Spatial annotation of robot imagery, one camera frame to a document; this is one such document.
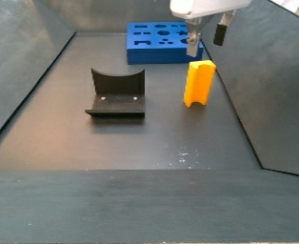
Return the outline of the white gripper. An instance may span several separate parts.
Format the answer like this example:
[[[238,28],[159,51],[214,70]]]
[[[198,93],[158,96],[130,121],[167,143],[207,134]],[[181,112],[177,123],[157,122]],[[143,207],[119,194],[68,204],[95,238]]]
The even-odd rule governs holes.
[[[174,17],[187,19],[185,21],[186,34],[186,54],[195,57],[201,43],[201,29],[203,26],[202,17],[222,13],[217,24],[213,44],[223,44],[227,26],[234,17],[234,10],[245,8],[251,0],[170,0],[170,11]]]

